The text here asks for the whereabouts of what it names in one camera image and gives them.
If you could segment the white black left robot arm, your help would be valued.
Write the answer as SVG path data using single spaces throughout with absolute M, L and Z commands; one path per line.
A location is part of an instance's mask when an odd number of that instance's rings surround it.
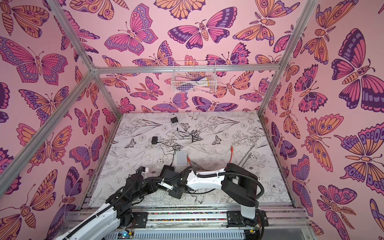
M 110 195 L 98 210 L 57 240 L 100 240 L 119 227 L 130 227 L 133 224 L 133 202 L 158 190 L 157 183 L 163 178 L 145 178 L 146 168 L 139 167 L 136 173 L 126 179 L 124 186 Z

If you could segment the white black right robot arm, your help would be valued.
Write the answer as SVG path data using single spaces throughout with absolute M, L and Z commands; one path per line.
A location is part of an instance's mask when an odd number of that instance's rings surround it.
M 259 240 L 264 235 L 268 223 L 259 208 L 259 199 L 264 195 L 265 188 L 256 175 L 236 164 L 229 163 L 223 169 L 206 172 L 189 166 L 179 173 L 165 165 L 156 186 L 176 199 L 183 194 L 198 195 L 201 189 L 207 189 L 203 195 L 221 190 L 240 205 L 242 225 L 258 231 Z

